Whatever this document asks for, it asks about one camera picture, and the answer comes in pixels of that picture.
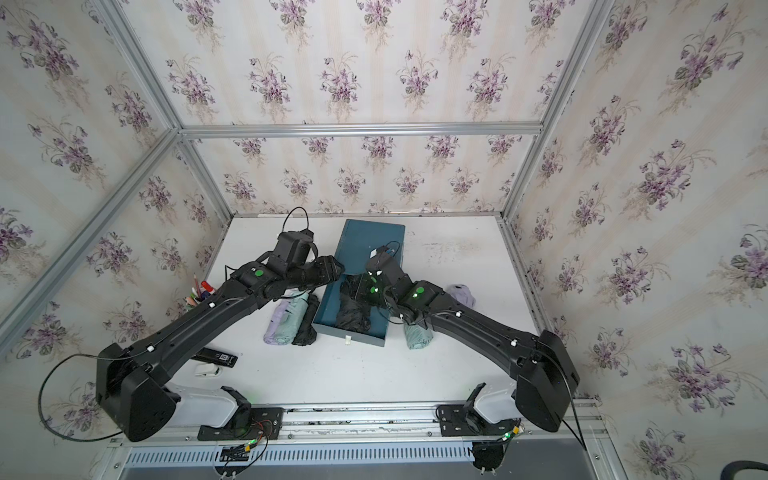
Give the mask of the black umbrella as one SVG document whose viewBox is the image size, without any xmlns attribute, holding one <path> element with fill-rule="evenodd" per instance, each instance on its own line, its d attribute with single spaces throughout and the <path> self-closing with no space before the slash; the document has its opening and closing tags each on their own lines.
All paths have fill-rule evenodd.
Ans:
<svg viewBox="0 0 768 480">
<path fill-rule="evenodd" d="M 367 333 L 371 328 L 371 306 L 353 299 L 353 277 L 346 276 L 339 289 L 339 309 L 336 315 L 336 327 L 357 333 Z"/>
<path fill-rule="evenodd" d="M 292 341 L 294 346 L 310 346 L 317 339 L 317 331 L 313 322 L 319 309 L 320 300 L 316 294 L 310 294 L 307 299 L 307 308 L 304 312 L 299 329 Z"/>
</svg>

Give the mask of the teal top drawer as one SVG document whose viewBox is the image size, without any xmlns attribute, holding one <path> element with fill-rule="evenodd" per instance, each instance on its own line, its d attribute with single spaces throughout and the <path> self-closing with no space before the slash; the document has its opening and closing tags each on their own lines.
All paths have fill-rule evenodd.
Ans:
<svg viewBox="0 0 768 480">
<path fill-rule="evenodd" d="M 384 347 L 389 311 L 381 290 L 367 276 L 343 275 L 325 289 L 313 326 L 320 334 Z"/>
</svg>

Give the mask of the teal drawer cabinet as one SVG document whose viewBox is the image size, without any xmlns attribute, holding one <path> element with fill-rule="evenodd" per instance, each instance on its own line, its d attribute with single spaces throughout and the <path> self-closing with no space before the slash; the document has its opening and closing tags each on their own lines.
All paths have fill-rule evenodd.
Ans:
<svg viewBox="0 0 768 480">
<path fill-rule="evenodd" d="M 334 257 L 344 265 L 344 273 L 338 280 L 363 274 L 371 253 L 382 246 L 402 262 L 406 227 L 402 224 L 348 219 L 345 221 Z"/>
</svg>

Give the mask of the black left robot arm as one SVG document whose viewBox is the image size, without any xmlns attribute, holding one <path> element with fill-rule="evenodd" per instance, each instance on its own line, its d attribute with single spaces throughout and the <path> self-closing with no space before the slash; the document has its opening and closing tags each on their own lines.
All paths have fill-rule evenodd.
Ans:
<svg viewBox="0 0 768 480">
<path fill-rule="evenodd" d="M 275 247 L 235 269 L 205 300 L 156 333 L 95 355 L 95 400 L 132 442 L 171 420 L 181 398 L 167 388 L 176 372 L 242 318 L 295 289 L 312 291 L 340 279 L 344 265 L 321 256 L 309 228 L 282 230 Z"/>
</svg>

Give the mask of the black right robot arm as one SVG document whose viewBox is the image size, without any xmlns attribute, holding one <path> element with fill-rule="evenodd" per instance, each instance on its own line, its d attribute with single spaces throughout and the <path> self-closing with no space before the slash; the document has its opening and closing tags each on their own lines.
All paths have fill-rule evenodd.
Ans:
<svg viewBox="0 0 768 480">
<path fill-rule="evenodd" d="M 440 406 L 447 435 L 495 435 L 508 440 L 521 421 L 557 432 L 573 406 L 580 377 L 562 339 L 499 323 L 460 303 L 440 286 L 412 281 L 386 246 L 365 264 L 357 297 L 407 325 L 447 335 L 490 360 L 509 377 L 495 388 L 479 383 L 459 406 Z"/>
</svg>

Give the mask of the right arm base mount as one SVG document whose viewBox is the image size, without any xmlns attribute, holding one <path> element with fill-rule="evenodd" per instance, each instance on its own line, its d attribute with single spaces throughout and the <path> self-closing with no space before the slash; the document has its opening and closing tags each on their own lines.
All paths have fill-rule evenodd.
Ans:
<svg viewBox="0 0 768 480">
<path fill-rule="evenodd" d="M 439 404 L 435 417 L 442 437 L 487 436 L 508 440 L 523 431 L 512 394 L 515 384 L 479 383 L 461 403 Z"/>
</svg>

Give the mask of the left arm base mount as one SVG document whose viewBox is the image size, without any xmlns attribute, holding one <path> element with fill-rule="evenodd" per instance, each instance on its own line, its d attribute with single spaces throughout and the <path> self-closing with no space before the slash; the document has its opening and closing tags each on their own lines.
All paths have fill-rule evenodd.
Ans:
<svg viewBox="0 0 768 480">
<path fill-rule="evenodd" d="M 198 441 L 246 441 L 259 437 L 276 440 L 282 427 L 285 409 L 280 407 L 251 407 L 235 413 L 223 427 L 201 426 Z"/>
</svg>

